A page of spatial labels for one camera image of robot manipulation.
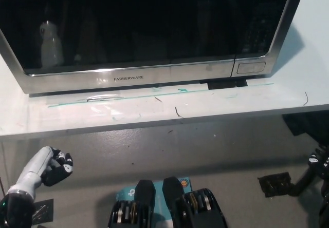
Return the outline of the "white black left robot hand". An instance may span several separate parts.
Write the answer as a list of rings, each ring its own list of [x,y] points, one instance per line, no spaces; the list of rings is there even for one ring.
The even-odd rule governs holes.
[[[69,153],[44,146],[29,160],[7,194],[21,194],[34,200],[36,189],[42,184],[53,186],[69,177],[72,172],[73,160]]]

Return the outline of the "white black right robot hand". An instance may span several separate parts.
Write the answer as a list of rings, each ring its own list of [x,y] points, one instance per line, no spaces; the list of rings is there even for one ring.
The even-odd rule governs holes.
[[[308,165],[318,177],[328,180],[328,150],[316,148],[308,159]]]

